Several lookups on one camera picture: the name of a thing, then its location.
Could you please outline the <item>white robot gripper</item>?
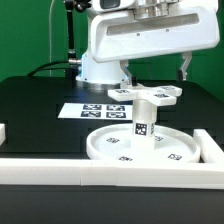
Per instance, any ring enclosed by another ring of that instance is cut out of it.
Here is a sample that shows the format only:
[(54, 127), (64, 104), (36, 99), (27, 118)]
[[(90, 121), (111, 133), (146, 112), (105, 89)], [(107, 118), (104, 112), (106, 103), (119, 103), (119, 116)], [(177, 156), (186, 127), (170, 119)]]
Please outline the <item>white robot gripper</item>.
[(192, 52), (215, 47), (219, 40), (217, 1), (136, 1), (125, 9), (96, 12), (91, 23), (92, 56), (98, 62), (122, 60), (126, 83), (137, 78), (128, 59), (182, 53), (177, 80), (187, 79)]

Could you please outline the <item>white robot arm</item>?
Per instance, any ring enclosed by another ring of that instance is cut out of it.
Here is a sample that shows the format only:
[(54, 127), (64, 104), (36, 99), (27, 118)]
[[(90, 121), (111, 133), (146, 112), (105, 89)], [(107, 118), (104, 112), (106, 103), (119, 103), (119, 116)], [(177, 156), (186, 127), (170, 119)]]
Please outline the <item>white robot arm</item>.
[(131, 59), (180, 53), (184, 80), (196, 50), (219, 40), (219, 0), (91, 0), (88, 47), (77, 81), (88, 88), (135, 86)]

